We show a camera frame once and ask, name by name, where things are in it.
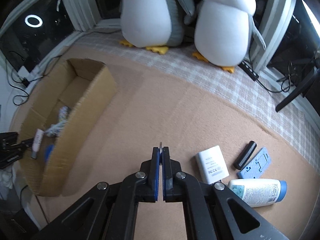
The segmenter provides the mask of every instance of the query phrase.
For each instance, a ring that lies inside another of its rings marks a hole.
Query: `black cylinder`
[[[243,149],[241,154],[238,156],[236,161],[233,163],[233,166],[237,170],[242,170],[242,168],[245,166],[256,147],[257,144],[254,141],[250,141],[248,145]]]

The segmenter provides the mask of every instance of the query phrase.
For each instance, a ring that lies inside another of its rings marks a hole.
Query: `plaid fabric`
[[[196,51],[194,45],[170,48],[165,55],[160,55],[145,49],[121,46],[119,44],[121,39],[123,37],[120,32],[92,33],[79,39],[75,44],[113,53],[155,67],[219,95],[280,134],[320,174],[319,136],[306,120],[304,113],[292,103],[276,113],[275,107],[284,99],[283,95],[280,93],[269,94],[257,82],[253,82],[239,67],[236,67],[234,74],[230,74],[212,64],[197,60],[192,57],[192,52]],[[266,87],[271,88],[267,80],[260,78],[260,81]],[[306,229],[314,223],[320,213],[319,199],[316,207],[318,208],[315,208]]]

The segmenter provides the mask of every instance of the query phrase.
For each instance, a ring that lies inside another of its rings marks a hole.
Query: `metal screw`
[[[186,177],[186,174],[184,172],[182,172],[182,171],[179,171],[179,172],[176,173],[176,177],[178,179],[184,179]]]
[[[138,172],[136,173],[136,177],[137,177],[138,179],[143,179],[145,176],[146,176],[146,174],[145,174],[143,171],[138,171]]]
[[[108,184],[106,182],[99,182],[97,184],[98,189],[106,189],[108,187]]]
[[[217,189],[217,190],[224,190],[224,184],[221,183],[221,182],[217,182],[216,184],[214,184],[214,187]]]

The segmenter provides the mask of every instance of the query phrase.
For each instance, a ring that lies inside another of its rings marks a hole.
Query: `penguin foot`
[[[228,71],[230,73],[235,72],[235,67],[221,67],[224,71]]]
[[[119,43],[120,43],[121,45],[127,46],[127,47],[129,47],[129,48],[134,47],[134,45],[131,44],[131,43],[130,43],[129,41],[127,41],[127,40],[121,40],[121,41],[119,41]]]
[[[202,56],[198,51],[193,52],[192,55],[196,57],[198,60],[202,60],[204,62],[209,63],[209,60],[207,60],[204,56]]]
[[[163,46],[163,47],[146,47],[146,50],[151,50],[152,52],[158,52],[161,55],[164,55],[167,53],[169,47]]]

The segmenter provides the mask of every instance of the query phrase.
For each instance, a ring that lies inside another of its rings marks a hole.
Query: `white penguin belly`
[[[123,0],[121,29],[136,47],[165,45],[172,31],[166,0]]]
[[[248,14],[239,9],[204,2],[196,24],[195,46],[211,63],[218,66],[239,64],[247,52]]]

